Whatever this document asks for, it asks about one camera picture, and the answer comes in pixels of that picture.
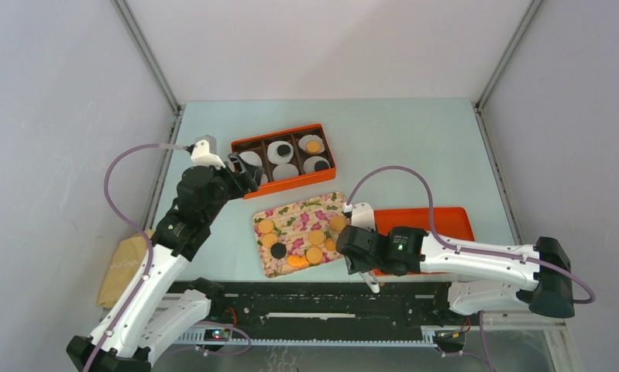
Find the flower pattern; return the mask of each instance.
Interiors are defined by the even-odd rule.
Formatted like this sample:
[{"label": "flower pattern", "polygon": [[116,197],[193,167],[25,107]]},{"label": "flower pattern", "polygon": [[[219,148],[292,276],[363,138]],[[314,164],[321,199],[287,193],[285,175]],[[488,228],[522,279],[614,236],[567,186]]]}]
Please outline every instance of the flower pattern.
[{"label": "flower pattern", "polygon": [[[272,208],[254,215],[254,233],[257,245],[259,246],[259,255],[263,265],[263,273],[267,277],[277,277],[280,275],[294,273],[298,270],[304,270],[307,266],[299,268],[292,267],[285,259],[277,260],[270,254],[270,249],[263,247],[262,234],[259,231],[258,223],[264,219],[273,221],[275,229],[273,233],[277,235],[278,241],[287,246],[287,255],[289,256],[304,256],[306,250],[311,246],[308,241],[310,231],[322,230],[325,236],[332,239],[337,239],[336,232],[328,229],[328,224],[331,219],[339,215],[342,211],[342,205],[345,197],[342,193],[332,192],[311,198],[304,201],[285,205],[279,208]],[[328,251],[325,244],[318,246],[323,252],[321,261],[317,266],[333,260],[338,260],[342,256],[335,251]]]}]

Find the orange box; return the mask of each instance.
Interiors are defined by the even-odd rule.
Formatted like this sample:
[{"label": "orange box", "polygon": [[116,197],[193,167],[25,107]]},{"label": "orange box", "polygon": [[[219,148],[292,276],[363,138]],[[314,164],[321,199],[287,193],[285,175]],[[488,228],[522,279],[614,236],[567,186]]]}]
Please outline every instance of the orange box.
[{"label": "orange box", "polygon": [[[306,136],[308,134],[319,136],[323,140],[325,151],[320,153],[319,156],[324,157],[328,161],[330,166],[329,169],[320,170],[310,174],[306,174],[304,172],[302,164],[312,155],[301,150],[297,142],[302,136]],[[294,155],[289,163],[297,167],[299,175],[285,180],[269,181],[267,184],[262,185],[257,192],[247,194],[245,199],[268,195],[292,188],[299,188],[300,186],[306,186],[308,184],[329,181],[336,177],[336,163],[334,161],[334,157],[332,156],[332,151],[330,151],[328,141],[325,137],[325,132],[323,132],[323,126],[321,124],[301,126],[298,128],[282,130],[280,132],[264,134],[262,136],[240,139],[232,142],[232,151],[236,153],[242,153],[244,151],[253,151],[257,153],[263,162],[263,169],[268,177],[268,180],[273,180],[273,169],[276,165],[268,161],[267,148],[272,142],[280,140],[287,141],[293,146]]]}]

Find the white wall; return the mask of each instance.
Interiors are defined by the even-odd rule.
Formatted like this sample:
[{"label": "white wall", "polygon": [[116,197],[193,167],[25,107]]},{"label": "white wall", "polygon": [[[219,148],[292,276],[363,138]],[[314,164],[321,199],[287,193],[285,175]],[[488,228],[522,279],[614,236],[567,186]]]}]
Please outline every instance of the white wall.
[{"label": "white wall", "polygon": [[530,0],[130,2],[182,102],[469,98]]},{"label": "white wall", "polygon": [[546,2],[485,113],[525,239],[597,290],[568,321],[585,370],[619,370],[619,0]]},{"label": "white wall", "polygon": [[[70,371],[65,347],[128,231],[102,180],[172,115],[111,2],[0,2],[0,370]],[[140,219],[156,151],[118,167],[115,200]]]}]

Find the orange tray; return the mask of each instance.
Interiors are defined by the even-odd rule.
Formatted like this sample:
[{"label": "orange tray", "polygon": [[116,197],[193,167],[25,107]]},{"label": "orange tray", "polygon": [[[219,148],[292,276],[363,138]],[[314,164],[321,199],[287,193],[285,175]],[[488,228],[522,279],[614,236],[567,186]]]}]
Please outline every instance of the orange tray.
[{"label": "orange tray", "polygon": [[[328,161],[330,168],[305,174],[302,169],[302,164],[311,155],[304,153],[297,145],[298,140],[307,134],[314,134],[323,139],[325,145],[325,152],[322,156]],[[271,164],[266,158],[266,148],[270,143],[277,140],[284,140],[291,143],[294,148],[294,156],[291,159],[291,164],[295,165],[300,172],[297,177],[288,178],[286,180],[272,181],[273,180],[273,168],[274,164]],[[268,133],[262,136],[250,137],[247,139],[240,139],[232,142],[232,151],[241,153],[243,151],[254,151],[257,153],[263,161],[263,169],[270,180],[267,184],[262,185],[257,192],[251,192],[247,194],[244,199],[255,198],[257,196],[268,195],[274,192],[289,190],[291,188],[299,188],[300,186],[306,186],[308,184],[315,184],[318,182],[333,180],[336,177],[336,162],[332,156],[332,151],[329,148],[328,140],[325,137],[325,132],[320,124],[312,124],[310,126],[300,126],[293,129],[282,130],[280,132]]]},{"label": "orange tray", "polygon": [[[430,230],[427,208],[382,209],[375,211],[377,231],[388,234],[396,226]],[[435,228],[439,235],[474,241],[469,216],[461,207],[435,208]],[[385,276],[378,270],[376,275]]]}]

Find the cable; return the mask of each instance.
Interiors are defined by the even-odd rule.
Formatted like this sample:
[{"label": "cable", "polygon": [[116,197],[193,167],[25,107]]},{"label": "cable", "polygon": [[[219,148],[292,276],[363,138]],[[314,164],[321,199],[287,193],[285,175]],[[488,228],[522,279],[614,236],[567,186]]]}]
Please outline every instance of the cable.
[{"label": "cable", "polygon": [[129,304],[131,304],[131,301],[133,301],[133,298],[136,296],[140,288],[143,286],[143,283],[144,283],[143,276],[148,275],[150,273],[150,268],[152,267],[152,261],[154,259],[153,257],[154,248],[152,247],[152,241],[150,240],[150,237],[145,233],[143,229],[140,228],[140,226],[138,226],[138,224],[136,224],[134,221],[127,218],[124,214],[122,214],[122,212],[120,212],[118,207],[115,206],[115,203],[111,199],[111,195],[108,193],[108,180],[111,178],[111,173],[113,173],[113,168],[115,168],[115,166],[120,162],[120,160],[124,159],[131,153],[135,153],[138,150],[149,149],[149,148],[160,148],[160,149],[166,149],[166,150],[186,150],[187,149],[186,146],[174,145],[170,143],[147,143],[145,145],[133,147],[132,149],[129,149],[125,151],[124,153],[121,153],[120,155],[118,155],[118,157],[115,158],[115,160],[113,160],[111,165],[108,166],[106,175],[104,176],[104,197],[106,198],[108,206],[111,207],[113,212],[127,225],[131,226],[135,231],[137,231],[138,234],[140,234],[143,237],[143,239],[145,239],[145,243],[147,244],[147,255],[146,255],[147,264],[145,265],[145,270],[140,280],[136,283],[136,286],[131,290],[131,292],[129,293],[129,296],[127,296],[122,306],[120,306],[120,309],[113,317],[113,320],[108,324],[108,327],[106,327],[104,334],[101,335],[101,338],[97,342],[97,345],[95,345],[95,348],[93,348],[92,352],[90,353],[88,360],[86,360],[85,362],[83,372],[88,372],[90,370],[90,367],[92,366],[92,362],[95,361],[95,357],[99,353],[101,346],[104,345],[104,343],[106,342],[106,339],[108,338],[108,332],[112,331],[113,328],[115,328],[115,325],[118,323],[118,321],[120,320],[120,318],[126,311],[127,307],[129,307]]},{"label": "cable", "polygon": [[201,325],[206,325],[206,326],[213,326],[213,327],[219,327],[222,329],[229,329],[232,332],[236,332],[238,334],[240,334],[241,336],[245,337],[246,341],[247,341],[247,346],[244,347],[243,349],[239,350],[239,351],[235,351],[232,353],[220,353],[217,351],[211,351],[211,350],[207,350],[204,349],[200,346],[186,346],[186,347],[181,347],[179,349],[176,350],[172,350],[169,353],[165,353],[164,355],[161,356],[161,359],[163,359],[163,357],[169,357],[170,355],[174,355],[176,353],[183,353],[183,352],[187,352],[187,351],[201,351],[205,354],[213,354],[213,355],[217,355],[219,357],[233,357],[235,355],[239,355],[239,354],[243,354],[246,351],[250,350],[252,348],[252,339],[250,338],[250,336],[245,333],[245,331],[243,331],[242,329],[238,329],[233,325],[229,325],[229,324],[221,324],[221,323],[216,323],[216,322],[209,322],[207,320],[203,320],[201,322],[197,322],[195,323],[195,325],[197,326],[201,326]]},{"label": "cable", "polygon": [[467,333],[470,330],[471,330],[471,319],[469,319],[469,317],[466,317],[466,322],[464,322],[464,324],[462,325],[460,332]]},{"label": "cable", "polygon": [[[409,174],[414,175],[416,178],[418,178],[418,180],[423,184],[423,187],[425,188],[425,191],[428,193],[428,221],[430,223],[430,231],[432,232],[432,235],[435,236],[435,239],[437,239],[438,242],[440,242],[444,247],[450,249],[450,250],[457,250],[457,247],[451,243],[446,242],[438,233],[437,233],[437,229],[435,228],[435,207],[433,205],[433,201],[432,201],[432,192],[430,191],[430,187],[428,186],[428,182],[425,180],[425,178],[423,178],[420,174],[418,174],[417,172],[415,172],[414,170],[408,168],[408,167],[403,167],[400,165],[389,165],[386,167],[381,167],[378,168],[370,173],[368,173],[366,176],[364,176],[364,178],[361,179],[361,181],[359,181],[359,183],[357,184],[357,186],[355,186],[355,188],[352,190],[352,193],[350,194],[350,196],[348,197],[348,205],[352,204],[352,200],[355,197],[355,194],[357,193],[357,191],[359,190],[359,188],[362,187],[362,184],[364,183],[364,181],[368,180],[369,178],[371,178],[372,176],[380,173],[380,172],[384,172],[384,171],[391,171],[391,170],[396,170],[396,171],[404,171],[404,172],[408,172]],[[494,256],[494,257],[503,257],[503,258],[507,258],[510,260],[523,260],[524,257],[520,254],[514,254],[514,253],[506,253],[506,252],[494,252],[494,251],[489,251],[489,250],[479,250],[476,248],[466,248],[466,247],[460,247],[460,252],[464,252],[464,253],[472,253],[472,254],[482,254],[485,256]],[[576,282],[581,288],[583,288],[587,294],[590,296],[589,298],[586,299],[575,299],[573,302],[575,304],[591,304],[592,302],[594,302],[594,300],[597,299],[597,295],[594,293],[594,290],[587,285],[587,283],[585,283],[583,280],[581,280],[580,278],[578,278],[576,275],[568,272],[565,269],[562,269],[561,267],[558,267],[556,265],[554,265],[553,263],[549,263],[543,260],[538,260],[536,258],[532,258],[532,257],[527,257],[526,261],[533,263],[533,264],[537,264],[543,267],[546,267],[548,269],[551,269],[555,272],[557,272],[558,274],[564,275],[565,277],[567,277],[568,279],[571,279],[572,281]]]},{"label": "cable", "polygon": [[487,345],[487,337],[485,336],[485,326],[483,325],[483,314],[485,314],[484,310],[480,310],[478,313],[478,326],[480,327],[480,339],[483,340],[483,350],[485,352],[485,359],[487,359],[487,366],[489,366],[492,372],[496,372],[496,368],[494,368],[492,363],[492,358],[490,358],[490,348]]},{"label": "cable", "polygon": [[232,318],[234,319],[234,322],[233,322],[232,326],[236,327],[236,323],[239,322],[239,319],[236,318],[236,311],[234,310],[234,308],[227,308],[227,309],[225,309],[225,311],[232,313]]}]

